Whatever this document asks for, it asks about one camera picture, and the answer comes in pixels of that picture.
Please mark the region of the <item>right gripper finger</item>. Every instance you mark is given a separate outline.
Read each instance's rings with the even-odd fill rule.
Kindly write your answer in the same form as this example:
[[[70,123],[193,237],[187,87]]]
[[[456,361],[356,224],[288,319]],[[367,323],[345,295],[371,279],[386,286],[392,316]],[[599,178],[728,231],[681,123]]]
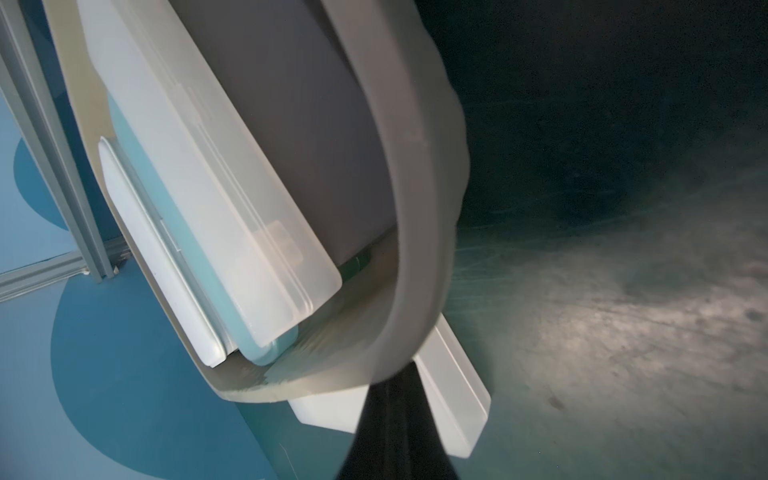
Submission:
[[[456,479],[417,366],[369,387],[339,479]]]

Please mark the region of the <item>clear pencil case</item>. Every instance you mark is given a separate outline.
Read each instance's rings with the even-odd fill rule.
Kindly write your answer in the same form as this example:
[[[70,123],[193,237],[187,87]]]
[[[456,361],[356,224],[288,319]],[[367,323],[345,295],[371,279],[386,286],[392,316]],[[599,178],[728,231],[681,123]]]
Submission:
[[[166,1],[81,1],[91,62],[233,303],[239,347],[311,316],[341,276]]]
[[[414,356],[446,453],[471,456],[488,421],[491,396],[444,316]],[[361,418],[367,385],[289,401],[305,424],[353,433]]]

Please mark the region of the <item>light blue pencil case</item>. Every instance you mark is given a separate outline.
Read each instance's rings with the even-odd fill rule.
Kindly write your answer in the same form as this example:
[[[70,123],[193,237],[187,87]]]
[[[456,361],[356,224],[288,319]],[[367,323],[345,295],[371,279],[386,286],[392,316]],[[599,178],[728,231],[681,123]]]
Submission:
[[[108,107],[116,136],[106,139],[113,143],[161,239],[216,332],[225,341],[228,355],[238,351],[257,366],[275,362],[296,341],[298,329],[290,329],[266,346],[256,344],[117,103],[109,99]]]

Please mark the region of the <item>dark green pencil case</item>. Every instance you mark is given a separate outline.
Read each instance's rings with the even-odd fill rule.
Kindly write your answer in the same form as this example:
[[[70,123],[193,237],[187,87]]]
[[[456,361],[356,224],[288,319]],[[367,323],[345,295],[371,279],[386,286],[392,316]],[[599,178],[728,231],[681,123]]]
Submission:
[[[368,250],[362,251],[353,256],[350,260],[338,267],[342,282],[348,280],[360,273],[371,261],[371,254]]]

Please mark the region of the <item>white pencil case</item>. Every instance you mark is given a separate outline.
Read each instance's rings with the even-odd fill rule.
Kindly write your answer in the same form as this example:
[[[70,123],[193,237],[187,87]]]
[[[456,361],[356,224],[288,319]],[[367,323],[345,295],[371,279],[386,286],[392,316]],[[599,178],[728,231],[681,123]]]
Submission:
[[[112,203],[195,353],[208,367],[220,365],[228,355],[225,341],[216,332],[171,251],[161,239],[149,211],[121,165],[113,143],[106,138],[101,138],[98,151]]]

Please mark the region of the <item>beige storage box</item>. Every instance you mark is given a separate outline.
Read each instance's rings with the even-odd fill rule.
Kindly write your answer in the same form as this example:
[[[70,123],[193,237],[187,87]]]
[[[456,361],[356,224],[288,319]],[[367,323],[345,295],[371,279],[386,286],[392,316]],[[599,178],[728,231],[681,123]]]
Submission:
[[[403,369],[450,282],[469,177],[462,107],[412,1],[166,1],[337,268],[370,263],[278,359],[194,353],[107,190],[98,143],[116,136],[81,1],[44,13],[88,160],[198,371],[220,398],[267,403],[376,383]]]

